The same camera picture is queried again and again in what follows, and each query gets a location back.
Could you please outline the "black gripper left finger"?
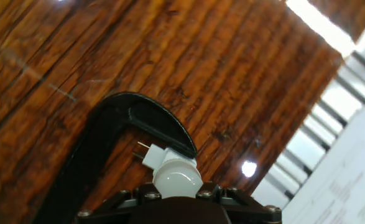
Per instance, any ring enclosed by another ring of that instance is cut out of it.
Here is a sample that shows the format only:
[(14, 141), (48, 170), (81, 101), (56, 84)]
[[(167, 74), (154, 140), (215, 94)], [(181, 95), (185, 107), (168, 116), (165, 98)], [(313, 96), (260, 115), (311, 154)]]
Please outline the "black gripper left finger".
[(161, 199), (161, 193), (152, 183), (121, 190), (94, 210), (80, 210), (76, 224), (127, 224), (136, 208)]

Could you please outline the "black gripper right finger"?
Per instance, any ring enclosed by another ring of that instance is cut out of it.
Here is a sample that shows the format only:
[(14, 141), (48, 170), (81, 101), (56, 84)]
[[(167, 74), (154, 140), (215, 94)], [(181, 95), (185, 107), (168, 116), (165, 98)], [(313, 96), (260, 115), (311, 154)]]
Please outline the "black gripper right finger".
[(263, 206), (236, 187), (223, 188), (214, 182), (205, 182), (196, 193), (196, 199), (220, 205), (232, 223), (282, 223), (279, 207)]

